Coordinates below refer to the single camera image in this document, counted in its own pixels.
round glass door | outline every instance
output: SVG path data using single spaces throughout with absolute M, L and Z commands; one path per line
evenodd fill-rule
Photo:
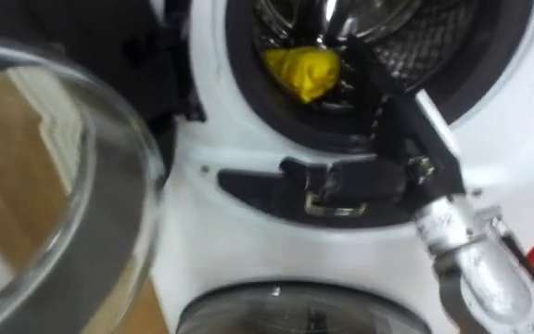
M 383 298 L 319 284 L 252 284 L 193 302 L 177 334 L 428 334 L 415 314 Z
M 162 181 L 121 97 L 0 41 L 0 333 L 112 332 L 147 276 Z

yellow cloth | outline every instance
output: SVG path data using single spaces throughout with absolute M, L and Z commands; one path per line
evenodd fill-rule
M 304 102 L 331 89 L 339 76 L 339 56 L 316 47 L 274 49 L 263 56 L 273 74 Z

washing machine porthole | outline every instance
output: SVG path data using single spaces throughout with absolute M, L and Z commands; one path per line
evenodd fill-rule
M 177 334 L 430 334 L 407 308 L 365 291 L 308 282 L 217 289 L 183 311 Z
M 435 1 L 423 0 L 418 10 Z M 532 1 L 476 4 L 466 36 L 425 85 L 447 122 L 465 115 L 500 78 L 522 39 L 534 5 Z M 261 19 L 256 11 L 256 1 L 229 0 L 225 14 L 232 73 L 249 106 L 274 130 L 305 147 L 372 153 L 366 129 L 378 108 L 380 94 L 367 85 L 354 87 L 360 93 L 351 101 L 351 112 L 322 112 L 315 110 L 314 104 L 302 105 L 291 98 L 267 71 L 257 50 Z

